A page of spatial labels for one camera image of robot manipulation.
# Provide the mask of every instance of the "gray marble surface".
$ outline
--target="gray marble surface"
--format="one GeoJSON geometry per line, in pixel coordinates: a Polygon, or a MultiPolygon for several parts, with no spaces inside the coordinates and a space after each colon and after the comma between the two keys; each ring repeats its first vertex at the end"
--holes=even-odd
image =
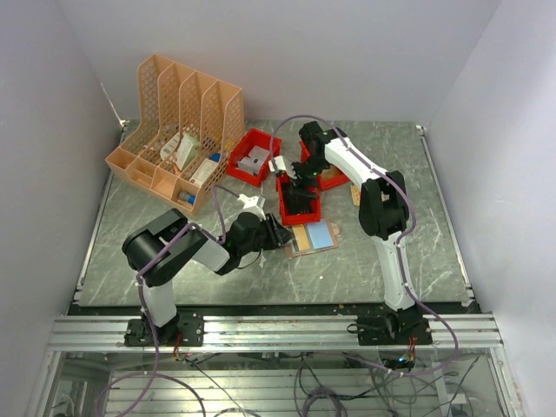
{"type": "MultiPolygon", "coordinates": [[[[287,124],[279,132],[282,154],[299,159],[297,132],[304,122],[287,124]]],[[[271,132],[277,122],[248,122],[271,132]]],[[[388,170],[406,178],[407,192],[417,210],[418,224],[407,242],[409,268],[418,296],[424,301],[465,301],[465,281],[434,183],[426,153],[412,123],[338,122],[355,146],[388,170]]],[[[265,209],[278,212],[275,182],[270,176],[261,189],[232,177],[223,185],[238,193],[266,197],[265,209]]],[[[226,223],[236,217],[240,204],[219,194],[226,223]]],[[[114,179],[86,271],[82,306],[138,305],[134,274],[121,251],[132,231],[169,209],[164,202],[114,179]]],[[[349,184],[325,191],[323,217],[340,228],[339,247],[288,259],[283,249],[263,253],[264,262],[219,276],[191,261],[174,279],[175,302],[181,305],[348,303],[383,301],[384,284],[378,255],[357,218],[349,184]]],[[[220,233],[213,202],[195,218],[220,233]]]]}

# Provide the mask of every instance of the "white wall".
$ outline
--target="white wall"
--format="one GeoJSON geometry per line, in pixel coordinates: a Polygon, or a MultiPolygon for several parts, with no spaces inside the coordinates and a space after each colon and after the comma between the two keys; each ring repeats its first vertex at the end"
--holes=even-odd
{"type": "Polygon", "coordinates": [[[0,2],[0,414],[69,306],[119,123],[55,0],[0,2]]]}
{"type": "Polygon", "coordinates": [[[59,0],[121,118],[152,53],[244,88],[246,114],[428,124],[499,0],[59,0]]]}
{"type": "Polygon", "coordinates": [[[553,0],[502,1],[429,130],[470,279],[531,416],[556,408],[555,21],[553,0]]]}

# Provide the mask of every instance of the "red plastic bin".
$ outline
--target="red plastic bin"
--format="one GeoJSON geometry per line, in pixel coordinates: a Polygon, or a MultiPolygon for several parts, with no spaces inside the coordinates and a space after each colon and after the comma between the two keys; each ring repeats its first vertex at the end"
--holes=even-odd
{"type": "MultiPolygon", "coordinates": [[[[238,178],[248,184],[260,187],[262,180],[268,176],[268,162],[270,161],[270,156],[268,156],[262,165],[259,175],[251,175],[237,168],[237,163],[244,156],[249,155],[249,152],[255,146],[260,146],[263,149],[270,149],[270,135],[268,133],[261,132],[258,129],[251,128],[232,151],[226,172],[228,175],[234,176],[235,178],[238,178]]],[[[278,156],[280,154],[280,146],[281,139],[275,137],[274,156],[278,156]]]]}
{"type": "Polygon", "coordinates": [[[284,204],[284,197],[281,191],[283,184],[288,184],[290,182],[289,177],[286,174],[282,174],[276,178],[276,190],[278,191],[278,196],[280,197],[280,216],[281,224],[284,226],[295,226],[296,224],[314,223],[321,221],[321,194],[318,189],[309,187],[310,191],[316,193],[317,198],[311,200],[311,208],[313,213],[308,213],[304,215],[291,215],[288,213],[288,209],[284,204]]]}
{"type": "MultiPolygon", "coordinates": [[[[301,145],[301,162],[305,162],[307,160],[307,158],[309,158],[309,151],[307,150],[307,148],[305,148],[305,143],[303,143],[303,141],[299,141],[299,144],[301,145]]],[[[346,182],[349,182],[349,178],[347,175],[345,175],[343,172],[340,171],[340,174],[335,176],[334,178],[329,178],[327,180],[323,180],[322,179],[322,175],[318,175],[316,177],[317,181],[319,182],[319,189],[321,191],[325,191],[327,189],[332,189],[334,187],[337,187],[339,185],[345,184],[346,182]]]]}

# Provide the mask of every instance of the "red wire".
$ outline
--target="red wire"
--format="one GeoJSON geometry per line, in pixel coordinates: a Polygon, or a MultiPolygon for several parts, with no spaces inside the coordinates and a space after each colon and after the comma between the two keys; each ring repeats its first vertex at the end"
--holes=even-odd
{"type": "Polygon", "coordinates": [[[177,341],[175,342],[174,345],[174,352],[172,353],[172,357],[174,358],[174,361],[179,361],[180,358],[178,357],[178,352],[180,350],[180,346],[182,345],[182,334],[178,333],[177,334],[177,341]]]}

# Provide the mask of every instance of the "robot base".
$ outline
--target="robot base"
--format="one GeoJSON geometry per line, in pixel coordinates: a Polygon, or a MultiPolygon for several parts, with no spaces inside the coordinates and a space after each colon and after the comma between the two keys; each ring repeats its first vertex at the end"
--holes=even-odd
{"type": "MultiPolygon", "coordinates": [[[[156,328],[161,346],[174,346],[176,335],[182,335],[180,346],[200,347],[204,334],[204,320],[193,314],[181,317],[176,315],[172,321],[161,328],[156,328]]],[[[152,347],[155,345],[149,324],[143,319],[133,319],[128,322],[124,345],[127,347],[152,347]]]]}
{"type": "Polygon", "coordinates": [[[430,345],[433,337],[425,319],[417,306],[405,310],[378,314],[376,316],[359,316],[349,328],[350,333],[357,333],[359,346],[407,345],[411,336],[418,345],[430,345]]]}

